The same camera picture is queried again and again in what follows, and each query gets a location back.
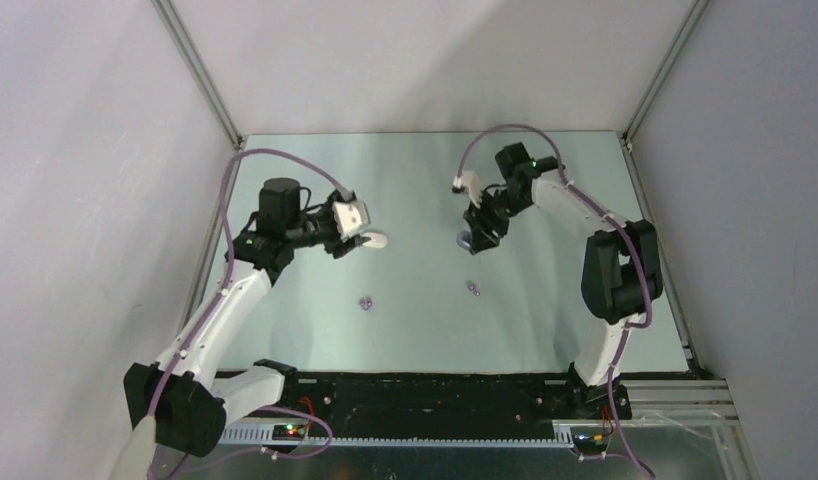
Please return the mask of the white earbud charging case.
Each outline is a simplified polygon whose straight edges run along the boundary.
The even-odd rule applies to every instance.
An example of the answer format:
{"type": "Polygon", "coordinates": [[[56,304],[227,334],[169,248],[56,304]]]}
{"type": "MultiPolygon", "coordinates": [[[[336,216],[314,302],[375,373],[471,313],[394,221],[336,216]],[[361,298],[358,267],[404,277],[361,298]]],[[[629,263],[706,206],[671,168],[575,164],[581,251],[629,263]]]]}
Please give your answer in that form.
{"type": "Polygon", "coordinates": [[[368,231],[361,235],[362,246],[372,249],[384,249],[388,245],[388,236],[379,231],[368,231]]]}

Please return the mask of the purple earbud charging case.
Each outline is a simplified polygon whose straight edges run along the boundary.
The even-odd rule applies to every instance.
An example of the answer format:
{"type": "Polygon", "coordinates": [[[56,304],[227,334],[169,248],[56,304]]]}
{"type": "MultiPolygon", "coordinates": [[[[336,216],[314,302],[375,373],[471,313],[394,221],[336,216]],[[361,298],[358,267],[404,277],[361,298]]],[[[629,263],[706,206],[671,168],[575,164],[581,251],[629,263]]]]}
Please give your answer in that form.
{"type": "Polygon", "coordinates": [[[471,233],[469,231],[460,231],[456,236],[456,244],[465,251],[471,250],[471,233]]]}

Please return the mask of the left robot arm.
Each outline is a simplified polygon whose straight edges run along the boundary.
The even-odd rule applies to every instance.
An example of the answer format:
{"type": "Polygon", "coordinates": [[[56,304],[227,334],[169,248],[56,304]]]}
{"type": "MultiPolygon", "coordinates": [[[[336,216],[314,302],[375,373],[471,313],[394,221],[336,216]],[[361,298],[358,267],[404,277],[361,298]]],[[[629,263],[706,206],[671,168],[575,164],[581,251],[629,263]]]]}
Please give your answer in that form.
{"type": "Polygon", "coordinates": [[[301,403],[293,367],[258,360],[231,378],[216,376],[254,307],[276,286],[296,251],[322,246],[334,259],[368,242],[367,205],[337,188],[306,207],[291,178],[265,181],[258,206],[242,230],[230,236],[215,291],[195,311],[170,346],[150,364],[133,364],[124,389],[133,431],[128,458],[150,462],[157,446],[203,457],[232,423],[266,406],[289,416],[301,403]]]}

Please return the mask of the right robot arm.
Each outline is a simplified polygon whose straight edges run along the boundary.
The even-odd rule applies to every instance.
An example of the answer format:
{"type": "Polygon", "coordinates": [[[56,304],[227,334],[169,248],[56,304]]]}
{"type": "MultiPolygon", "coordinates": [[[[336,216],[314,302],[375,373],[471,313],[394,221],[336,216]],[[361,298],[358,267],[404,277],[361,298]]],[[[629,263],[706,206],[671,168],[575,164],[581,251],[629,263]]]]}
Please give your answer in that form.
{"type": "Polygon", "coordinates": [[[613,411],[631,333],[650,326],[653,302],[663,292],[655,227],[647,220],[630,221],[586,194],[557,155],[535,159],[516,143],[500,150],[495,162],[500,184],[482,184],[464,164],[453,179],[453,193],[469,198],[463,214],[468,229],[460,241],[472,255],[496,248],[511,219],[532,207],[584,239],[580,292],[597,323],[569,366],[566,402],[581,418],[613,411]]]}

